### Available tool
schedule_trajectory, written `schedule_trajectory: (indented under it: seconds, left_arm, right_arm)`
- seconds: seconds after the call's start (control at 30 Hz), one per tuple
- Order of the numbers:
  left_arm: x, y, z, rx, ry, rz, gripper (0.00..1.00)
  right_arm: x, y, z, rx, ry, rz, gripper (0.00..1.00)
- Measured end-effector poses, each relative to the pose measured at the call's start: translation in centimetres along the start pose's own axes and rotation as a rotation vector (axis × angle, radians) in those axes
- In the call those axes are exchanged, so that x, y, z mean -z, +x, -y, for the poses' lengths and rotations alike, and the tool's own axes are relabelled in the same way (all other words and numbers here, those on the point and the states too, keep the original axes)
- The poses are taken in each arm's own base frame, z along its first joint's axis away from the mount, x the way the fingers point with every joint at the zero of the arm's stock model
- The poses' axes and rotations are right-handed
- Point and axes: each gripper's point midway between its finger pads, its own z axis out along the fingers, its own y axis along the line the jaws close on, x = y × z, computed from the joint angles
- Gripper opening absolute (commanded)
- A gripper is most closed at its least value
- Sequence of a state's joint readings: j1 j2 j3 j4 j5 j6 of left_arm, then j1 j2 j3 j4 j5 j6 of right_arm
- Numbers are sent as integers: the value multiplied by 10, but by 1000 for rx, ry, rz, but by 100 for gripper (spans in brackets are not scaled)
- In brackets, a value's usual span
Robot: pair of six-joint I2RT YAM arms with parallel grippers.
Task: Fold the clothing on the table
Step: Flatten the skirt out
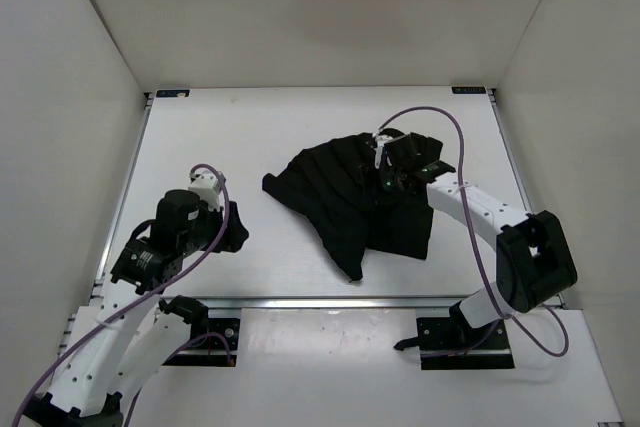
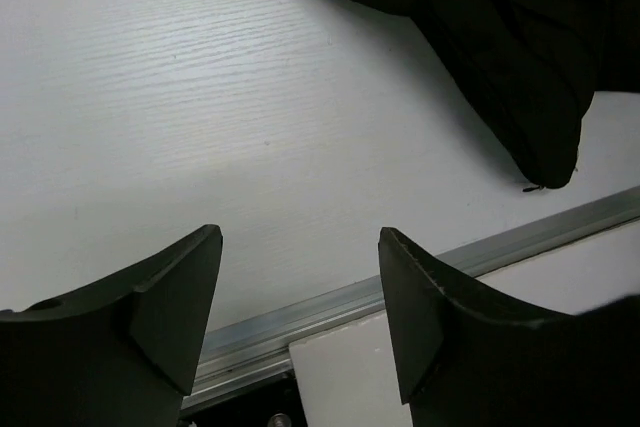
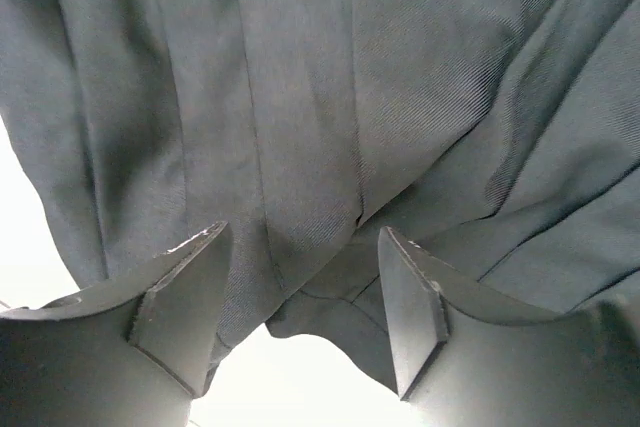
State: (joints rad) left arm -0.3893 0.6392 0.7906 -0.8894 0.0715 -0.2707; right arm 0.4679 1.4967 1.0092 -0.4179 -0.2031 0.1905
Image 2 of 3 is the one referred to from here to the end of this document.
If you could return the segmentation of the black pleated skirt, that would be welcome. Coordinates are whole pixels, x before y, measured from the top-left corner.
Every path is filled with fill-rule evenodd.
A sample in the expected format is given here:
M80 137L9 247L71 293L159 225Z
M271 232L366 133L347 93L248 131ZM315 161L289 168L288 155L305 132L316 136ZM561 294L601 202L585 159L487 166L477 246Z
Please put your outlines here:
M409 18L533 188L565 187L599 91L639 89L639 0L351 0Z

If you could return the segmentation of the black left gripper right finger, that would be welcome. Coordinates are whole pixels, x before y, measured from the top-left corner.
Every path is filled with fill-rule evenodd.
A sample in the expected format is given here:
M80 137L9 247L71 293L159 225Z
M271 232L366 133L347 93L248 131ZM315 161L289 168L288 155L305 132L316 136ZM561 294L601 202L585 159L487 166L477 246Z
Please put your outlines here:
M506 295L381 230L401 400L416 426L635 426L639 299L568 315Z

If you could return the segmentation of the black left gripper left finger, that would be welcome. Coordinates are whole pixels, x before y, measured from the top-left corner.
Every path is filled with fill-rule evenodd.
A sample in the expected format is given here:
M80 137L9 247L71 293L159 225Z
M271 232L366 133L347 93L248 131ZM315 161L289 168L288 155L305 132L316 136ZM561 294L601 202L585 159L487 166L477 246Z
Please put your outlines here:
M5 426L174 426L193 389L223 236L205 225L161 252L1 314Z

